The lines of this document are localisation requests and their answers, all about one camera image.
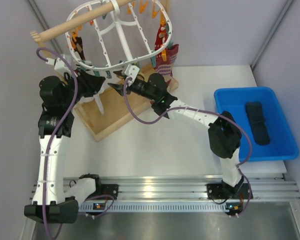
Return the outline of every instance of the gray wall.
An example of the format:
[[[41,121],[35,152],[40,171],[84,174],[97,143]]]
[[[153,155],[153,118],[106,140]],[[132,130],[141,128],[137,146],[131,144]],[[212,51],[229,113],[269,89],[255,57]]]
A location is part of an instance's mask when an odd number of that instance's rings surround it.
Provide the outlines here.
[[[0,1],[0,240],[19,239],[38,177],[39,81],[51,71],[36,56],[33,30],[24,1]]]
[[[70,12],[87,0],[36,0],[49,25],[64,22]],[[152,1],[146,11],[139,14],[139,0],[135,1],[135,11],[139,16],[149,43],[154,45],[159,27],[159,15],[155,20],[150,16]],[[176,66],[202,65],[249,65],[252,64],[258,49],[270,31],[286,0],[171,0],[170,18],[173,26],[172,39],[180,44]],[[127,8],[123,7],[121,19],[129,21]],[[100,29],[110,24],[108,17],[98,19]],[[141,53],[137,38],[138,32],[125,27],[127,38],[134,51]],[[104,61],[100,45],[96,42],[94,28],[85,24],[80,32],[88,59],[100,66]],[[122,55],[116,32],[108,33],[104,40],[112,49],[111,55]],[[66,37],[57,38],[66,51]]]
[[[292,6],[253,73],[259,86],[275,91],[300,148],[300,0]],[[300,156],[286,161],[286,166],[300,188]]]

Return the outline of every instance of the white shelf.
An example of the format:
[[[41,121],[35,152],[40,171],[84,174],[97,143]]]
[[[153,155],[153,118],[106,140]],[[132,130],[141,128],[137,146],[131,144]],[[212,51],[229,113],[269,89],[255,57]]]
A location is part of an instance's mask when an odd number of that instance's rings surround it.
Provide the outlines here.
[[[248,65],[175,67],[179,88],[173,92],[185,103],[215,111],[214,92],[219,88],[254,87]],[[148,109],[140,115],[154,120]],[[248,175],[286,173],[283,161],[248,162]],[[163,118],[154,125],[132,120],[101,142],[96,142],[76,117],[66,157],[65,177],[94,173],[102,177],[221,175],[220,160],[209,147],[208,132]]]

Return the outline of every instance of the black mounting bracket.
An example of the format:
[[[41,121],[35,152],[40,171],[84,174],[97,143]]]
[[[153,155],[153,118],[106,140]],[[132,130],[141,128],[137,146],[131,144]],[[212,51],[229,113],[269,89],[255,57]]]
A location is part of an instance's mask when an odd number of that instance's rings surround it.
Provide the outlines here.
[[[87,198],[96,197],[99,195],[110,195],[115,200],[118,197],[119,185],[118,184],[102,184],[99,175],[97,174],[84,174],[79,179],[94,179],[95,180],[95,192],[90,194]],[[104,200],[106,197],[98,198],[98,200]]]
[[[208,194],[208,199],[213,200],[213,201],[218,201],[218,200],[238,200],[240,199],[240,194],[242,194],[242,197],[244,199],[248,199],[249,197],[249,185],[247,183],[243,183],[240,187],[240,189],[234,193],[234,194],[229,194],[228,191],[225,190],[224,184],[223,183],[210,183],[206,185],[206,190]]]

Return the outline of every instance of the blue plastic tray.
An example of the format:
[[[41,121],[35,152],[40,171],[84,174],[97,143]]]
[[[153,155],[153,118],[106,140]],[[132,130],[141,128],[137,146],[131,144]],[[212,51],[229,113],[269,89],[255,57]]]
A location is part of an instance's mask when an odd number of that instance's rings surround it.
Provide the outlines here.
[[[268,87],[221,88],[214,92],[214,99],[218,112],[230,112],[235,122],[250,137],[253,150],[249,161],[292,160],[298,157],[298,146],[272,89]],[[258,145],[254,140],[245,108],[247,102],[262,104],[265,125],[271,139],[268,145]],[[248,141],[242,135],[239,153],[241,162],[247,157],[248,152]]]

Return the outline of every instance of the cable tie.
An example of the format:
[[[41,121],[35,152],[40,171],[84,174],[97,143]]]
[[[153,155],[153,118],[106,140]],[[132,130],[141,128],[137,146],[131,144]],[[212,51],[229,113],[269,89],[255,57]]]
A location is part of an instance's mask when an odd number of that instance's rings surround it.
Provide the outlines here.
[[[52,181],[52,180],[38,180],[37,182],[40,183],[40,184],[47,184],[47,183],[54,183],[55,181]]]
[[[195,119],[195,117],[197,116],[198,113],[199,113],[199,108],[196,109],[193,119]]]
[[[47,157],[47,156],[51,157],[51,156],[56,156],[56,155],[55,154],[49,154],[49,153],[48,154],[47,153],[43,153],[43,154],[40,154],[40,156],[41,157]]]

